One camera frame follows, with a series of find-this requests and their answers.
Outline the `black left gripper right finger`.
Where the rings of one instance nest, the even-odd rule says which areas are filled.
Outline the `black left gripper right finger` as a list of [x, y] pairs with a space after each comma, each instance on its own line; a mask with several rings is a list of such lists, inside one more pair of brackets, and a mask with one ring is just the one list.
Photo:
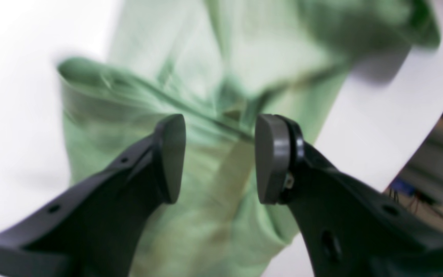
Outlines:
[[443, 277], [443, 232], [339, 171], [295, 121], [255, 125], [260, 203], [287, 206], [316, 277]]

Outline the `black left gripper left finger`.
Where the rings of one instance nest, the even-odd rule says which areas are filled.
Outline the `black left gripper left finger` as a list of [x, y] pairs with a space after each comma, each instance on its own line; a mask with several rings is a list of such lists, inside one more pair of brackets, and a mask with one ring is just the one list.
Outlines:
[[101, 172], [0, 232], [5, 277], [127, 277], [144, 227], [180, 193], [183, 115], [169, 115]]

